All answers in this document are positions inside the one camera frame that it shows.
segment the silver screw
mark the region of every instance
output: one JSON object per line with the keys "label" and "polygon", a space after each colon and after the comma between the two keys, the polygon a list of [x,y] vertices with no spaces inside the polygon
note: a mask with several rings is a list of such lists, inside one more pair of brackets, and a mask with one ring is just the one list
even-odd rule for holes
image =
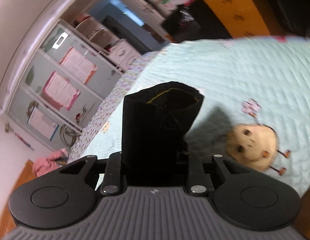
{"label": "silver screw", "polygon": [[118,191],[118,187],[115,185],[108,185],[103,188],[103,192],[106,194],[114,194]]}
{"label": "silver screw", "polygon": [[206,187],[202,185],[194,185],[191,187],[193,193],[204,193],[206,190]]}

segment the paper note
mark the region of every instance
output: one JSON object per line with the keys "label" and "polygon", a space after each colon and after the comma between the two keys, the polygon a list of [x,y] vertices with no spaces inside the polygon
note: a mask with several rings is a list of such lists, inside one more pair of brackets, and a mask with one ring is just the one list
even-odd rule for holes
{"label": "paper note", "polygon": [[67,110],[71,108],[80,93],[65,77],[55,71],[50,76],[42,91],[45,99],[49,97],[57,105],[65,107]]}
{"label": "paper note", "polygon": [[52,140],[56,130],[58,129],[58,124],[46,117],[41,111],[36,107],[28,119],[28,124],[39,131],[49,140]]}
{"label": "paper note", "polygon": [[87,84],[97,70],[97,66],[74,47],[68,50],[60,64],[84,84]]}

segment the yellow trim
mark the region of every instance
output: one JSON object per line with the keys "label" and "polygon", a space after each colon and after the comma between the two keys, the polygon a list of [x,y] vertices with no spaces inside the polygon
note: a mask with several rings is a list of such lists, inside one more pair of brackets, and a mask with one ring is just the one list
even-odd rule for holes
{"label": "yellow trim", "polygon": [[147,104],[150,104],[150,103],[153,102],[153,100],[155,100],[156,98],[160,97],[161,95],[163,95],[163,94],[165,94],[165,93],[167,93],[167,92],[169,92],[170,90],[173,90],[173,89],[175,89],[175,90],[182,90],[183,92],[190,94],[189,92],[184,91],[183,89],[179,89],[179,88],[170,88],[170,89],[168,89],[168,90],[165,90],[165,91],[159,93],[157,96],[153,97],[150,101],[147,102]]}

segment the gray ribbed surface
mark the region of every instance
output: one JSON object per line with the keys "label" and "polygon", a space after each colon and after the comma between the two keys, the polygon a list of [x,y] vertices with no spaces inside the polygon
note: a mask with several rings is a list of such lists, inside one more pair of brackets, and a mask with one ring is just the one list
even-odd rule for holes
{"label": "gray ribbed surface", "polygon": [[4,240],[302,240],[292,227],[272,232],[237,228],[219,217],[204,198],[181,187],[129,187],[102,199],[97,209],[77,225],[37,231],[18,227]]}

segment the black fabric bag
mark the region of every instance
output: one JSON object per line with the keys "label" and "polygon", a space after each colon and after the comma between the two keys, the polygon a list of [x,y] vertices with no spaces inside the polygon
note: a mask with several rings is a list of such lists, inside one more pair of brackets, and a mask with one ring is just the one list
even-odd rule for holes
{"label": "black fabric bag", "polygon": [[195,120],[204,97],[192,87],[168,82],[125,96],[122,156],[140,173],[166,173],[177,152],[187,151],[183,136]]}

